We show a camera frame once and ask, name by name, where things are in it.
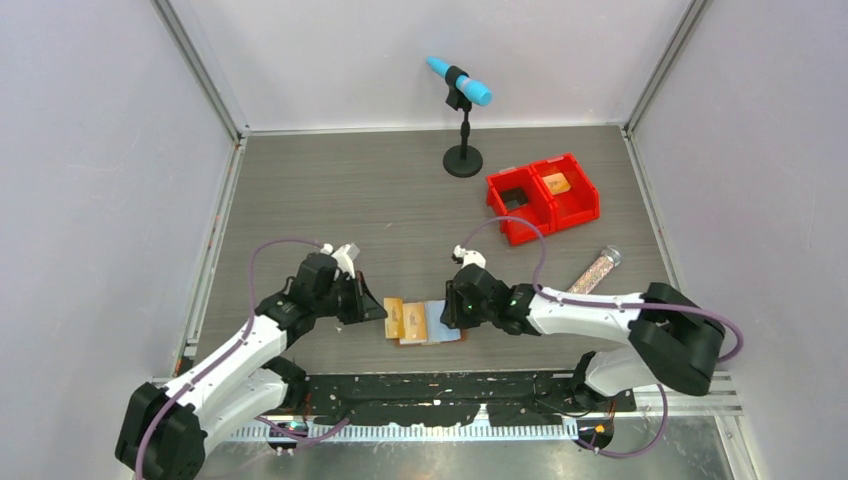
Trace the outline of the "orange credit card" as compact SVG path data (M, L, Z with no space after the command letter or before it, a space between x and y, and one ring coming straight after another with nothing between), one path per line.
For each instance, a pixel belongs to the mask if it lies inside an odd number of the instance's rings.
M395 340L404 337L403 307L403 300L400 298L386 297L383 299L383 308L387 312L387 318L384 321L384 332L387 339Z
M426 307L422 302L403 305L403 336L401 344L422 344L428 340Z

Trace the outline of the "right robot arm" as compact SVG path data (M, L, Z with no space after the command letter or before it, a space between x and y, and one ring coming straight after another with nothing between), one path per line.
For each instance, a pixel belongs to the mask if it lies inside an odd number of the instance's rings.
M478 265L462 267L446 283L444 325L468 329L490 323L509 335L578 335L615 342L591 351L575 368L570 392L596 410L624 390L660 384L706 395L720 361L726 329L668 284L642 293L574 294L528 283L509 286Z

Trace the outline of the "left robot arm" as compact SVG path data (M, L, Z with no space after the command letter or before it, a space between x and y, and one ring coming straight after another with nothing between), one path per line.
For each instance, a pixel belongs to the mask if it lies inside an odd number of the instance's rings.
M273 409L298 412L307 398L305 372L282 354L317 320L345 325L387 316L354 267L358 249L324 245L309 254L287 286L256 303L223 345L163 386L140 385L130 396L116 459L139 479L193 479L218 444Z

